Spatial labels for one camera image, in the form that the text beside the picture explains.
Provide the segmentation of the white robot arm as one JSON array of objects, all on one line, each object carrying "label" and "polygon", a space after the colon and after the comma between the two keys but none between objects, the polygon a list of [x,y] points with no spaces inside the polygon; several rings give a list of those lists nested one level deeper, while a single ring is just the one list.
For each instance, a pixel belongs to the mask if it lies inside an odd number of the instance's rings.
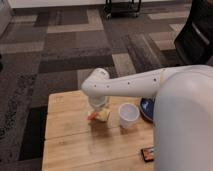
[{"label": "white robot arm", "polygon": [[213,67],[166,67],[111,79],[95,69],[81,85],[95,105],[106,96],[155,99],[154,171],[213,171]]}]

